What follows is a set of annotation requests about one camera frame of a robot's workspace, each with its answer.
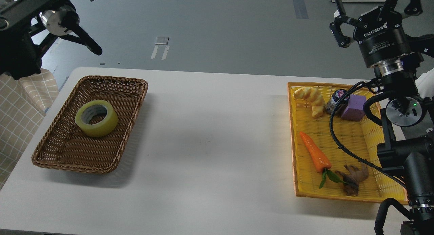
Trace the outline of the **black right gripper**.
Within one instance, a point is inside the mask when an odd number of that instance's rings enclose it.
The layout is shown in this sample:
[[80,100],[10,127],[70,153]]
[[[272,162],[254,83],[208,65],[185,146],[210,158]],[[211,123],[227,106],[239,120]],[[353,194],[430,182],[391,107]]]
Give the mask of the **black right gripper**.
[[358,43],[367,68],[411,53],[402,19],[422,14],[421,0],[410,0],[401,13],[395,10],[398,0],[386,0],[383,6],[361,14],[359,20],[346,15],[342,0],[332,1],[337,11],[329,25],[330,31],[338,46],[347,48],[352,39],[343,34],[341,25],[345,23],[355,27],[352,37]]

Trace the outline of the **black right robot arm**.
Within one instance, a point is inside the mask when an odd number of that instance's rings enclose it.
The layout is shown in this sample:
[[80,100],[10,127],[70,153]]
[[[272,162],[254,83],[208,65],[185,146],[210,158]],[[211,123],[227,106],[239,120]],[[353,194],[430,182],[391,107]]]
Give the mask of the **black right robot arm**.
[[347,16],[342,0],[332,0],[337,11],[330,30],[338,45],[347,48],[357,42],[368,68],[375,78],[353,85],[337,106],[352,93],[366,87],[378,91],[363,105],[366,117],[382,127],[384,142],[377,146],[381,166],[361,159],[338,140],[333,129],[336,109],[330,116],[330,133],[338,147],[349,156],[372,167],[406,189],[409,209],[395,198],[386,198],[378,209],[374,231],[384,234],[384,223],[390,206],[407,218],[400,228],[402,235],[432,235],[433,228],[433,131],[413,139],[397,141],[393,125],[411,127],[423,119],[433,120],[433,97],[421,97],[415,85],[416,69],[423,62],[422,54],[433,57],[433,35],[407,35],[402,20],[422,13],[420,0],[410,0],[403,13],[395,10],[398,0],[385,0],[382,6],[361,14]]

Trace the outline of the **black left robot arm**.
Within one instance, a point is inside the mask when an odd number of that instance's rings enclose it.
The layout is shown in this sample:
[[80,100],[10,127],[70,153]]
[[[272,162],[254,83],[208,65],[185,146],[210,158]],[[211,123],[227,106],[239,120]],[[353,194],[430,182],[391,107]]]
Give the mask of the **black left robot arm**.
[[41,73],[42,58],[57,39],[102,54],[102,48],[81,28],[80,17],[70,0],[0,2],[2,75],[19,80]]

